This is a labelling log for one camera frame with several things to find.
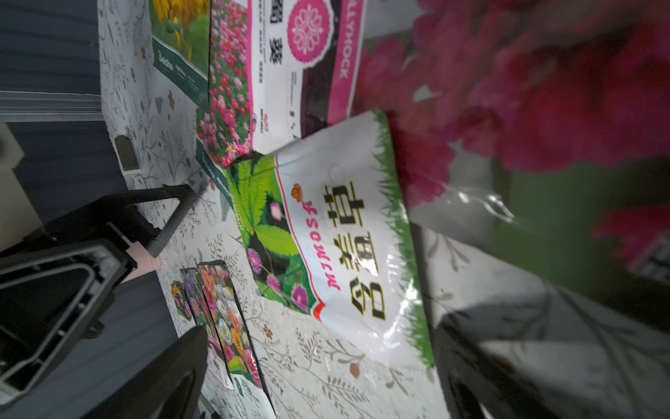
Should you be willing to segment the yellow sunflower seed packet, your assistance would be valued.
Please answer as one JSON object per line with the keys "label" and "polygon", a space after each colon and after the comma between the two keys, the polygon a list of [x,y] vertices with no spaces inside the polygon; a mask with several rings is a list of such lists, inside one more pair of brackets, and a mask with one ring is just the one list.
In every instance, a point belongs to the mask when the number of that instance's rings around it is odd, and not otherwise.
{"label": "yellow sunflower seed packet", "polygon": [[199,108],[209,107],[209,0],[148,0],[154,66]]}

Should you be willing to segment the green mimosa seed packet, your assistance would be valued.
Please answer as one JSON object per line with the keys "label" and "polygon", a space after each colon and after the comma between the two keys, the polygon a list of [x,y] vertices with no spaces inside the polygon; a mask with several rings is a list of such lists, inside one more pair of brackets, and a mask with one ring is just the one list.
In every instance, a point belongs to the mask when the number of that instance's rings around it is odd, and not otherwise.
{"label": "green mimosa seed packet", "polygon": [[223,175],[261,295],[391,368],[434,366],[382,111],[253,155]]}

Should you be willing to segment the chrysanthemum seed packet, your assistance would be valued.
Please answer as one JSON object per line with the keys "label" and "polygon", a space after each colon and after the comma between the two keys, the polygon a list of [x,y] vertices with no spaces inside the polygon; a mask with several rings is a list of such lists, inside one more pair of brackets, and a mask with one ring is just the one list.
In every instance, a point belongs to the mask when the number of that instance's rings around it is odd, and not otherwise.
{"label": "chrysanthemum seed packet", "polygon": [[208,363],[216,380],[227,390],[233,390],[233,383],[223,355],[215,323],[211,317],[209,305],[205,300],[203,285],[195,268],[180,270],[181,278],[171,283],[170,291],[174,306],[185,326],[202,326],[208,335]]}

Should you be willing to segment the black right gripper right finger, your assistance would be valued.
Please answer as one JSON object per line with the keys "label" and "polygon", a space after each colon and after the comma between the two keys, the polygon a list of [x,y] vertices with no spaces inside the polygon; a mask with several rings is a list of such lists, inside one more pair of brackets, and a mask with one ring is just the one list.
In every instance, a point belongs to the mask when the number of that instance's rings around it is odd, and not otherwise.
{"label": "black right gripper right finger", "polygon": [[448,314],[433,329],[433,354],[450,417],[558,417],[533,387],[469,340]]}

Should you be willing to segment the pink hollyhock seed packet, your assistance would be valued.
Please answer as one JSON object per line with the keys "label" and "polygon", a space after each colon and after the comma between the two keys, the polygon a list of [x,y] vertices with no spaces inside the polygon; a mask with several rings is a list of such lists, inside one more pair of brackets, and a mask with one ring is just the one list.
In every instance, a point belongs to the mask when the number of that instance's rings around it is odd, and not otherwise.
{"label": "pink hollyhock seed packet", "polygon": [[255,1],[260,151],[382,110],[415,223],[669,328],[666,1]]}

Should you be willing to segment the mixed ranunculus seed packet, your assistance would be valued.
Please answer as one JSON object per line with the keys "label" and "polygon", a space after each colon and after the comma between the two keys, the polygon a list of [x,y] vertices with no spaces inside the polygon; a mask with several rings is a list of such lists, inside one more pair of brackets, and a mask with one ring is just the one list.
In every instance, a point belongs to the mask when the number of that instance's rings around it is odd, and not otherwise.
{"label": "mixed ranunculus seed packet", "polygon": [[215,261],[200,264],[197,270],[228,381],[249,403],[254,418],[274,418],[276,413],[263,383],[229,267],[223,261]]}

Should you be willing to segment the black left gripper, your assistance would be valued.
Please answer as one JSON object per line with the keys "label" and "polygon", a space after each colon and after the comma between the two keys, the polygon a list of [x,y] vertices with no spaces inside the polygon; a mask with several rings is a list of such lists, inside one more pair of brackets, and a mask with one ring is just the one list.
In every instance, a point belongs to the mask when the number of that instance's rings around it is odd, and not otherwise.
{"label": "black left gripper", "polygon": [[[1,403],[26,396],[94,333],[113,289],[136,267],[129,242],[158,257],[197,199],[186,185],[90,202],[1,253]],[[140,204],[176,200],[162,227]]]}

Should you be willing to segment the pink field flowers seed packet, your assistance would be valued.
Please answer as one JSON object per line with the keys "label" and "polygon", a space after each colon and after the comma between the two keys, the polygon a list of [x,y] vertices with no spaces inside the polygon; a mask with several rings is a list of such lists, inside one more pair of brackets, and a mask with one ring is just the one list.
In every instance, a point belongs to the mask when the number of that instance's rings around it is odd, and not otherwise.
{"label": "pink field flowers seed packet", "polygon": [[230,205],[234,200],[226,169],[252,148],[248,32],[245,3],[211,3],[207,101],[206,108],[196,114],[196,158],[210,186]]}

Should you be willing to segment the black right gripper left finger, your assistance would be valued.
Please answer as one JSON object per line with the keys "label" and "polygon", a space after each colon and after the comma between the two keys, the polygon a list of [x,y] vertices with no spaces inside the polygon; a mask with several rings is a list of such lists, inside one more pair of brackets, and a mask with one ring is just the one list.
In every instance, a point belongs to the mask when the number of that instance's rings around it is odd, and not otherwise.
{"label": "black right gripper left finger", "polygon": [[208,335],[196,326],[85,418],[193,418],[207,370]]}

